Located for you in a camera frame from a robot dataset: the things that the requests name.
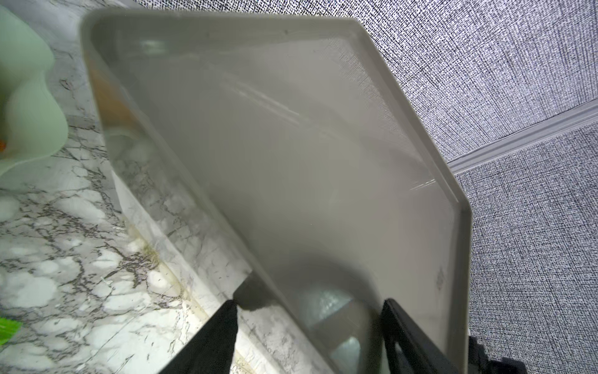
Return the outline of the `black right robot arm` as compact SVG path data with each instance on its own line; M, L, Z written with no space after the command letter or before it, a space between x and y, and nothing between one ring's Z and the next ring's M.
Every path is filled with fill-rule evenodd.
M500 361L490 359L485 347L469 336L468 341L468 373L469 374L528 374L526 365L518 360L502 358Z

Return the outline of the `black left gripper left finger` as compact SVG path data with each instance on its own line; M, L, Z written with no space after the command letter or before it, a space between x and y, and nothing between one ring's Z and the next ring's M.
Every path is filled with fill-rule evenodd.
M229 373L238 335L238 306L227 300L160 374Z

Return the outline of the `grey three-drawer storage box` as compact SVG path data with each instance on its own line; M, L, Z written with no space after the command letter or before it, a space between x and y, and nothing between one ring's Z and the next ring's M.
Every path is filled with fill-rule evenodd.
M468 361L471 208L349 18L106 8L80 26L121 208L266 372L387 373L393 300Z

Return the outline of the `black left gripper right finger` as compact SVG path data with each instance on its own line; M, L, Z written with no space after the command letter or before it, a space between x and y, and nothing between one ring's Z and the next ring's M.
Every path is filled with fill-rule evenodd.
M380 319L389 372L459 372L394 299L384 301Z

